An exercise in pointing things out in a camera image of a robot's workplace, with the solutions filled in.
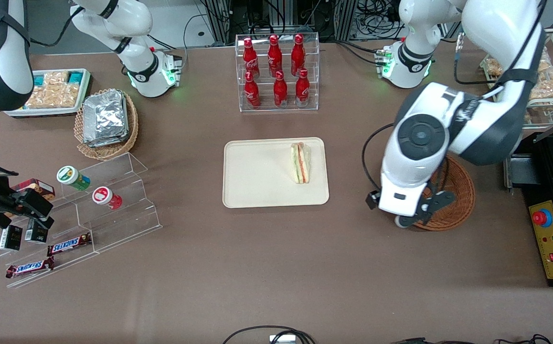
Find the clear acrylic rack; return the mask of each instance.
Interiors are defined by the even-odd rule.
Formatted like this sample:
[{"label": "clear acrylic rack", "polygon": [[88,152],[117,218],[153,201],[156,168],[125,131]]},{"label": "clear acrylic rack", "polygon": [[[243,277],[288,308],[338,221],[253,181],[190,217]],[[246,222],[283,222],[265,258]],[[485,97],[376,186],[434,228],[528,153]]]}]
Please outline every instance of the clear acrylic rack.
[{"label": "clear acrylic rack", "polygon": [[[304,50],[306,52],[304,66],[308,69],[308,80],[310,82],[309,100],[306,107],[296,106],[296,81],[297,76],[293,76],[291,70],[291,50],[294,47],[294,35],[296,33],[284,33],[279,38],[279,46],[283,53],[283,74],[287,83],[287,107],[278,108],[274,103],[274,82],[275,79],[270,75],[268,69],[268,48],[270,41],[268,38],[271,33],[257,33],[252,35],[237,35],[235,43],[236,53],[236,80],[239,91],[240,112],[257,111],[303,111],[316,110],[319,108],[319,34],[316,32],[301,33],[304,35]],[[257,53],[259,63],[259,78],[255,79],[259,88],[259,97],[262,102],[259,109],[253,109],[247,102],[245,96],[245,61],[243,53],[245,51],[243,39],[251,37],[253,48]]]},{"label": "clear acrylic rack", "polygon": [[[47,244],[22,240],[19,251],[0,250],[0,269],[8,288],[19,288],[64,268],[90,259],[128,241],[161,228],[154,203],[148,200],[139,173],[147,171],[145,165],[132,154],[126,153],[109,161],[80,170],[90,178],[90,187],[77,191],[62,185],[62,198],[52,202],[50,215],[54,225],[50,228]],[[97,205],[91,193],[99,186],[109,187],[122,197],[123,204],[112,211],[106,205]],[[14,218],[12,225],[26,229],[28,219]],[[47,258],[47,246],[58,244],[85,233],[91,233],[92,243],[54,255],[54,270],[22,275],[13,279],[4,277],[10,265],[33,263]]]}]

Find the brown table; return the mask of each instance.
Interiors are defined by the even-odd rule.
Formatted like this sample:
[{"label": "brown table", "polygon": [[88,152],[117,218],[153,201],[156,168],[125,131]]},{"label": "brown table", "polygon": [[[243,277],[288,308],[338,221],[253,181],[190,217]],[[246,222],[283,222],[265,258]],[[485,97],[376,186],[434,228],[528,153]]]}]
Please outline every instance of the brown table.
[{"label": "brown table", "polygon": [[[372,43],[368,46],[382,46]],[[119,87],[141,122],[132,150],[163,229],[18,290],[3,286],[0,344],[221,343],[233,331],[283,324],[319,344],[386,344],[426,336],[553,340],[553,289],[520,192],[501,186],[499,166],[469,164],[474,213],[445,233],[400,229],[370,211],[361,164],[366,137],[392,122],[409,91],[377,80],[372,65],[333,44],[321,55],[316,113],[241,115],[231,48],[189,51],[182,86],[157,99],[133,91],[114,54],[34,56],[37,69],[83,67],[93,90]],[[453,46],[441,43],[424,82],[460,87]],[[478,78],[472,51],[460,78]],[[93,165],[76,150],[73,118],[0,115],[0,165],[56,184],[57,168]],[[320,137],[330,200],[325,205],[227,209],[223,147],[231,140]],[[368,150],[378,176],[388,135]],[[232,343],[266,343],[274,331]]]}]

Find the black box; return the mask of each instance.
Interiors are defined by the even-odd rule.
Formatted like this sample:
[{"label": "black box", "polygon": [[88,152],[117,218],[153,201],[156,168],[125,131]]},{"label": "black box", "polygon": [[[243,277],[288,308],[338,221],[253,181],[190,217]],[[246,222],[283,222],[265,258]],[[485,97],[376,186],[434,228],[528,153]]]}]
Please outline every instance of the black box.
[{"label": "black box", "polygon": [[47,229],[41,226],[33,226],[26,229],[25,241],[34,242],[36,244],[45,244],[47,242]]},{"label": "black box", "polygon": [[1,234],[0,250],[19,251],[21,244],[21,228],[16,226],[7,226]]}]

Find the sandwich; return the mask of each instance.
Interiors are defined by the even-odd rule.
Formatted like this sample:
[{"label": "sandwich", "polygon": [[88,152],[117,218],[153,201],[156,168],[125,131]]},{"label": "sandwich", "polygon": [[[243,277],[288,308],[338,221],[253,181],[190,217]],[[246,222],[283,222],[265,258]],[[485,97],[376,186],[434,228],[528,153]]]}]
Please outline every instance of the sandwich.
[{"label": "sandwich", "polygon": [[298,184],[308,183],[310,175],[311,149],[303,143],[291,145],[291,160],[294,163],[294,181]]}]

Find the control panel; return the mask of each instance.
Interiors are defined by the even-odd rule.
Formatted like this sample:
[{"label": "control panel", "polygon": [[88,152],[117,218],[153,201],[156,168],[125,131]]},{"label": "control panel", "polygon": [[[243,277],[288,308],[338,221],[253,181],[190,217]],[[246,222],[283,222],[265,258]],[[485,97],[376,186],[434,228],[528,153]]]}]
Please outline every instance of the control panel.
[{"label": "control panel", "polygon": [[533,230],[538,240],[538,248],[546,277],[553,279],[553,204],[545,201],[529,207]]}]

